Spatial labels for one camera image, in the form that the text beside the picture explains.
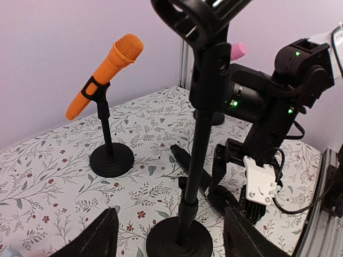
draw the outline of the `metal frame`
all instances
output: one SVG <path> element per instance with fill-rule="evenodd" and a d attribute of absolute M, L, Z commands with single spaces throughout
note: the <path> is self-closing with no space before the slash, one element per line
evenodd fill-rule
<path fill-rule="evenodd" d="M 189 63 L 189 52 L 190 47 L 181 39 L 180 42 L 180 69 L 178 72 L 178 86 L 190 90 L 190 80 L 189 70 L 188 70 L 188 63 Z"/>
<path fill-rule="evenodd" d="M 327 167 L 338 167 L 337 153 L 327 149 L 322 154 L 314 197 L 324 192 Z M 293 253 L 295 257 L 343 256 L 343 221 L 333 217 L 322 206 L 316 205 L 308 213 L 303 232 Z"/>

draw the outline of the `table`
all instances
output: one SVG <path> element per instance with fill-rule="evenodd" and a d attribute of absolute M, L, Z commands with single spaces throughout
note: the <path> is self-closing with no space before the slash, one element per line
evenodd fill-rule
<path fill-rule="evenodd" d="M 151 227 L 176 216 L 180 201 L 176 163 L 170 145 L 191 150 L 195 121 L 189 92 L 174 87 L 110 109 L 113 141 L 128 145 L 135 164 L 118 178 L 101 178 L 89 167 L 89 156 L 103 144 L 97 115 L 46 132 L 0 153 L 0 250 L 13 247 L 23 256 L 50 255 L 68 244 L 104 209 L 115 207 L 120 230 L 117 256 L 146 256 Z M 226 117 L 211 132 L 205 169 L 211 173 L 215 145 L 228 137 L 243 141 L 250 124 Z M 279 202 L 287 209 L 309 204 L 315 187 L 319 151 L 300 142 L 285 141 L 284 188 Z M 236 197 L 244 184 L 244 169 L 228 165 L 222 184 Z M 223 218 L 199 197 L 197 220 L 210 231 L 213 256 L 225 256 Z M 285 215 L 275 206 L 256 228 L 291 254 L 306 213 Z"/>

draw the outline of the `round stand base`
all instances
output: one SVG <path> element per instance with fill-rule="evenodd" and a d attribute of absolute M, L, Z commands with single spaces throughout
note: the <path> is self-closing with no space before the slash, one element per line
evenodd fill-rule
<path fill-rule="evenodd" d="M 197 111 L 193 112 L 193 118 L 196 119 Z M 225 121 L 225 115 L 220 112 L 215 112 L 212 120 L 212 126 L 218 126 L 223 124 Z"/>
<path fill-rule="evenodd" d="M 152 228 L 146 239 L 148 257 L 211 257 L 213 241 L 209 231 L 193 221 L 187 243 L 175 244 L 178 217 L 168 218 Z"/>
<path fill-rule="evenodd" d="M 112 143 L 114 157 L 109 158 L 106 146 L 98 147 L 91 155 L 90 165 L 95 174 L 104 178 L 114 178 L 128 172 L 135 161 L 133 152 L 121 143 Z"/>

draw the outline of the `microphone clip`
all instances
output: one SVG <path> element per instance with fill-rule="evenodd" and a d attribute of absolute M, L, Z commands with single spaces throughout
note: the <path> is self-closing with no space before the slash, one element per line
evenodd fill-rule
<path fill-rule="evenodd" d="M 92 83 L 97 86 L 97 89 L 93 95 L 88 95 L 87 88 Z M 91 76 L 84 88 L 81 90 L 81 93 L 85 98 L 96 102 L 96 105 L 98 107 L 98 118 L 100 120 L 105 120 L 110 117 L 108 102 L 106 100 L 106 92 L 110 85 L 110 82 L 106 85 L 102 85 L 97 82 L 93 76 Z"/>
<path fill-rule="evenodd" d="M 87 94 L 87 88 L 92 83 L 96 85 L 97 90 L 94 92 L 94 94 L 88 95 Z M 111 85 L 110 82 L 107 83 L 106 85 L 102 85 L 99 82 L 97 82 L 93 76 L 91 76 L 90 79 L 85 84 L 84 88 L 81 90 L 81 93 L 88 100 L 98 102 L 98 101 L 100 101 L 101 98 L 105 97 L 107 89 L 109 88 L 110 85 Z"/>

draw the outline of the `white wall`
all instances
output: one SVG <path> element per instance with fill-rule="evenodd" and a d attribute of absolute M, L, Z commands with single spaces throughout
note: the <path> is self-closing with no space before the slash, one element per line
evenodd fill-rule
<path fill-rule="evenodd" d="M 228 39 L 247 45 L 248 54 L 237 63 L 272 74 L 281 48 L 331 31 L 339 21 L 343 21 L 342 0 L 253 0 L 231 22 Z M 339 150 L 343 143 L 343 80 L 337 80 L 297 121 L 306 129 L 304 142 L 321 151 L 327 147 Z"/>
<path fill-rule="evenodd" d="M 179 37 L 142 0 L 0 0 L 0 150 L 68 121 L 74 96 L 126 33 L 145 44 L 111 105 L 177 85 Z M 96 112 L 94 103 L 81 117 Z"/>

